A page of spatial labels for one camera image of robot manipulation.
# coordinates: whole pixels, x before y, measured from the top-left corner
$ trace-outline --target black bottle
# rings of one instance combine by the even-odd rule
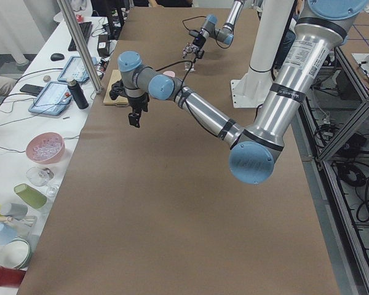
[[[80,109],[87,108],[89,104],[86,100],[84,92],[82,91],[79,83],[73,77],[69,77],[67,79],[67,84],[68,84],[68,90],[73,96],[73,99],[76,102],[76,105],[78,106],[78,108]]]

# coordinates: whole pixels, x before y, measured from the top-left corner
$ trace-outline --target tablet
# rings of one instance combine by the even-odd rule
[[[92,57],[93,65],[97,64],[97,59]],[[70,57],[67,64],[59,74],[57,81],[67,82],[68,77],[74,77],[79,83],[84,83],[89,78],[84,63],[80,57]]]
[[[51,81],[36,97],[29,112],[57,116],[68,107],[71,98],[67,83]]]

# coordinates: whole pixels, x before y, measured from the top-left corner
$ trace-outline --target red cup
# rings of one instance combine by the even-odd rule
[[[26,272],[0,266],[0,287],[18,288]]]

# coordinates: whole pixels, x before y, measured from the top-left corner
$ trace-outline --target green cup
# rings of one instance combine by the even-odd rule
[[[45,195],[25,183],[15,186],[14,192],[25,201],[26,204],[32,206],[34,209],[40,209],[47,202],[47,197]]]

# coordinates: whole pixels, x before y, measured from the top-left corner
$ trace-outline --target smartphone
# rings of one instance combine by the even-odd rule
[[[38,96],[42,89],[44,89],[43,86],[25,84],[19,91]]]

